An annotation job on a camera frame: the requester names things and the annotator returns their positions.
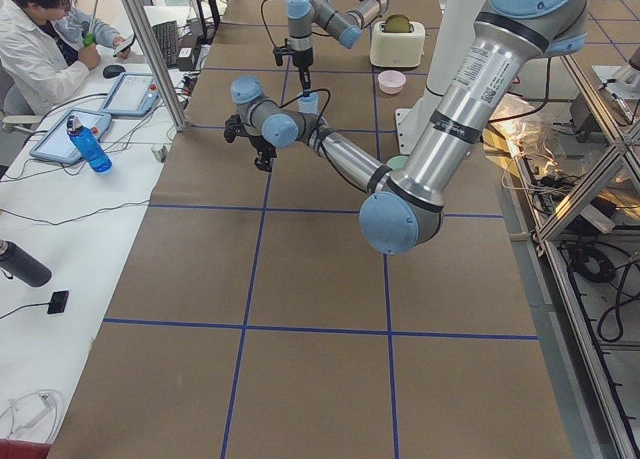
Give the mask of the light blue plastic cup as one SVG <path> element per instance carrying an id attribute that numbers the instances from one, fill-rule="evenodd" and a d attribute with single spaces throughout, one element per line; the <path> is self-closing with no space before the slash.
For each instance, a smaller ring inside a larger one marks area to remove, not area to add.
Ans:
<path id="1" fill-rule="evenodd" d="M 297 99 L 298 110 L 301 113 L 318 114 L 319 112 L 319 95 L 317 92 L 312 91 L 306 94 L 302 94 Z"/>

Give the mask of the pink bowl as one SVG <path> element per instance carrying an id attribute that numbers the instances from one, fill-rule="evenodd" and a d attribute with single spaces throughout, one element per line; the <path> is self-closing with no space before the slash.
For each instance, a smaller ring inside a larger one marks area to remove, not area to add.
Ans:
<path id="1" fill-rule="evenodd" d="M 406 76 L 397 70 L 385 70 L 378 74 L 377 82 L 381 92 L 388 95 L 396 95 L 403 90 L 406 84 Z"/>

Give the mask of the small silver clamp block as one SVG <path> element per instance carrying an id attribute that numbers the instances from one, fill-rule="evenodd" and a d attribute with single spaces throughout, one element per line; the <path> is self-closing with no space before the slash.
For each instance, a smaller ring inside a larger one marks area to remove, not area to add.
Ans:
<path id="1" fill-rule="evenodd" d="M 156 144 L 151 147 L 151 152 L 154 158 L 160 162 L 164 163 L 166 161 L 168 155 L 168 149 L 165 144 Z"/>

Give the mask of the toast slice in toaster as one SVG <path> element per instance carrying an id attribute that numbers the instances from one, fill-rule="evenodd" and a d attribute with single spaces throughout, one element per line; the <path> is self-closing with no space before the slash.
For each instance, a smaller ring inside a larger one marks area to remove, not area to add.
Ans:
<path id="1" fill-rule="evenodd" d="M 406 15 L 393 14 L 384 21 L 383 30 L 385 33 L 407 34 L 412 31 L 412 25 Z"/>

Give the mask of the mint green bowl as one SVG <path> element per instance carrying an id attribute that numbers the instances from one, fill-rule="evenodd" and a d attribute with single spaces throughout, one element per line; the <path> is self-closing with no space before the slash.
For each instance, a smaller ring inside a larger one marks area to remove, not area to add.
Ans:
<path id="1" fill-rule="evenodd" d="M 408 159 L 407 155 L 396 155 L 388 159 L 386 165 L 392 172 L 401 171 L 405 168 Z"/>

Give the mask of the far teach pendant tablet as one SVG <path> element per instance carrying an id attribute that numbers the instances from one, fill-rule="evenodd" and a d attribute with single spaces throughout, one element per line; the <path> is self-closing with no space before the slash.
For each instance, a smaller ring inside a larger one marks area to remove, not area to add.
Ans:
<path id="1" fill-rule="evenodd" d="M 122 73 L 113 84 L 100 111 L 119 117 L 142 117 L 159 99 L 155 77 L 150 73 Z"/>

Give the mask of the teach pendant tablet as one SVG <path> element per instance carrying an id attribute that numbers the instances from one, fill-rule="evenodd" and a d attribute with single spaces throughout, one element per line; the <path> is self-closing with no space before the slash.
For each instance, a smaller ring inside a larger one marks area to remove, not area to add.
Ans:
<path id="1" fill-rule="evenodd" d="M 119 117 L 142 117 L 159 99 L 155 77 L 150 73 L 122 73 L 113 84 L 100 111 Z"/>
<path id="2" fill-rule="evenodd" d="M 86 137 L 81 148 L 69 138 L 67 122 L 75 117 L 86 128 L 91 137 Z M 89 144 L 98 144 L 110 128 L 112 116 L 105 112 L 72 108 L 31 148 L 29 154 L 38 160 L 73 165 L 84 158 Z"/>

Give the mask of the black keyboard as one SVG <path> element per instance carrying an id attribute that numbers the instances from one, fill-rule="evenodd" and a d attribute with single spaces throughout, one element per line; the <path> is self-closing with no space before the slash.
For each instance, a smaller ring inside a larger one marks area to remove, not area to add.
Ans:
<path id="1" fill-rule="evenodd" d="M 165 21 L 152 26 L 152 32 L 168 68 L 177 65 L 178 26 L 175 20 Z"/>

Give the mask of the black computer mouse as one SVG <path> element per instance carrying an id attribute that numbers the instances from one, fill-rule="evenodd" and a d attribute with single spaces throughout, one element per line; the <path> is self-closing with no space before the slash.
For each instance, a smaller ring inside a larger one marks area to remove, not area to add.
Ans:
<path id="1" fill-rule="evenodd" d="M 102 75 L 105 79 L 113 79 L 118 77 L 120 74 L 126 71 L 125 67 L 119 64 L 111 64 L 107 65 L 103 71 Z"/>

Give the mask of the blue water bottle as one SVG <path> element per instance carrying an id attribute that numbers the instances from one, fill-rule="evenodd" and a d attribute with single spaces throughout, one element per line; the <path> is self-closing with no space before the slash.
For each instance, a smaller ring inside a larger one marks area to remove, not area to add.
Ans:
<path id="1" fill-rule="evenodd" d="M 89 163 L 96 173 L 107 173 L 112 168 L 112 162 L 102 149 L 92 131 L 84 126 L 77 115 L 70 115 L 66 121 L 67 135 L 80 152 L 82 158 Z"/>

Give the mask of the black smartphone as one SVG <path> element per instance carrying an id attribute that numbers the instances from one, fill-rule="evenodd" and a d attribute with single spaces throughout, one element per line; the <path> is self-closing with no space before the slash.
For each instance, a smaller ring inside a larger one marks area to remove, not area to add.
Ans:
<path id="1" fill-rule="evenodd" d="M 119 54 L 122 54 L 125 51 L 129 50 L 135 43 L 135 40 L 136 40 L 136 36 L 134 34 L 131 34 L 130 36 L 128 36 L 126 39 L 124 39 L 122 42 L 120 42 L 114 47 L 113 56 L 117 57 Z"/>

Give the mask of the near teach pendant tablet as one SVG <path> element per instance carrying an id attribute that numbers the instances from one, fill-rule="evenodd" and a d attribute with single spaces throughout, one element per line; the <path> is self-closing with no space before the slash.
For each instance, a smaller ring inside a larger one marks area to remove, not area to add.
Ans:
<path id="1" fill-rule="evenodd" d="M 86 137 L 81 148 L 69 138 L 67 122 L 75 117 L 86 128 L 91 137 Z M 98 144 L 110 128 L 112 116 L 105 112 L 72 108 L 31 148 L 29 154 L 38 160 L 73 165 L 84 158 L 89 144 Z"/>

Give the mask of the person in white coat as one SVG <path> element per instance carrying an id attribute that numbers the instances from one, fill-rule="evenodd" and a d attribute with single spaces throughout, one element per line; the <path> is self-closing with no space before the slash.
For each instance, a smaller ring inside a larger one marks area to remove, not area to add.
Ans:
<path id="1" fill-rule="evenodd" d="M 75 7 L 76 0 L 3 0 L 1 65 L 29 108 L 43 114 L 70 99 L 101 63 L 99 45 L 125 59 L 125 38 Z"/>

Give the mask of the black thermos bottle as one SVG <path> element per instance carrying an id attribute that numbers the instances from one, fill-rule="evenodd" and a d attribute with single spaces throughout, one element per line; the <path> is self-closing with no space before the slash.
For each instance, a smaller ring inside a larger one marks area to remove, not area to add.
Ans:
<path id="1" fill-rule="evenodd" d="M 52 277 L 51 270 L 11 241 L 1 241 L 1 268 L 31 287 L 41 287 Z"/>

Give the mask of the aluminium frame post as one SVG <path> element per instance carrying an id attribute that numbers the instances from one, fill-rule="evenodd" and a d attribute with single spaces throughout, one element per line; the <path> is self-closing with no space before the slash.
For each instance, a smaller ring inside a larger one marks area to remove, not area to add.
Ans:
<path id="1" fill-rule="evenodd" d="M 121 0 L 129 22 L 141 45 L 146 61 L 156 79 L 164 105 L 177 132 L 187 126 L 184 109 L 169 75 L 168 67 L 161 55 L 142 0 Z"/>

